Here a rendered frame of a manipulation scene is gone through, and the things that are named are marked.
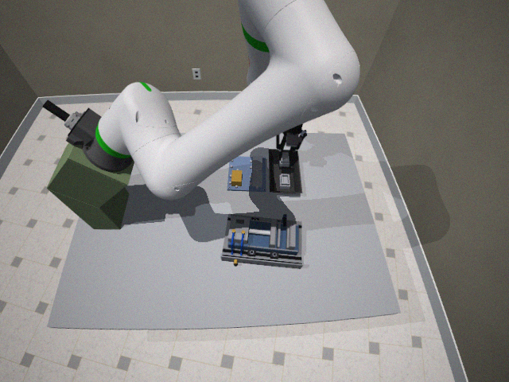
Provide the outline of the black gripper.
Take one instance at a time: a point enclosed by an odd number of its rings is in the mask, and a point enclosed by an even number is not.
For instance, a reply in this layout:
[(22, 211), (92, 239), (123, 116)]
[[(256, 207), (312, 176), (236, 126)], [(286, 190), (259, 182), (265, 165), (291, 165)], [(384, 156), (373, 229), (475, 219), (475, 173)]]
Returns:
[[(302, 142), (304, 140), (304, 138), (307, 136), (307, 131), (306, 130), (302, 130), (302, 125), (298, 125), (296, 127), (293, 127), (291, 128), (290, 130), (286, 131), (286, 132), (283, 132), (284, 136), (283, 136), (283, 139), (282, 139), (282, 142), (281, 144), (279, 144), (279, 135), (277, 135), (276, 137), (276, 148), (278, 149), (278, 151), (280, 151), (279, 153), (279, 160), (282, 159), (282, 153), (283, 153), (283, 148), (286, 144), (286, 133), (288, 133), (289, 131), (290, 132), (297, 132), (297, 134), (300, 134), (300, 137), (302, 137)], [(295, 152), (295, 150), (299, 150), (301, 144), (297, 145), (297, 147), (293, 147), (291, 146), (290, 147), (290, 150), (289, 150), (289, 160), (291, 160), (291, 157), (292, 157), (292, 153)]]

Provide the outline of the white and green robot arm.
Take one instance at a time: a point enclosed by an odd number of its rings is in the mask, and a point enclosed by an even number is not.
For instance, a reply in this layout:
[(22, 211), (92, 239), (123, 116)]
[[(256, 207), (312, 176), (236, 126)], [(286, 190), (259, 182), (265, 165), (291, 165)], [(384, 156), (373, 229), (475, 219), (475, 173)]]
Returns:
[(43, 108), (65, 121), (66, 141), (82, 145), (94, 166), (119, 172), (134, 160), (155, 196), (176, 200), (239, 155), (351, 99), (359, 60), (324, 0), (238, 4), (249, 86), (188, 133), (143, 82), (129, 84), (102, 117), (90, 108), (68, 114), (49, 100)]

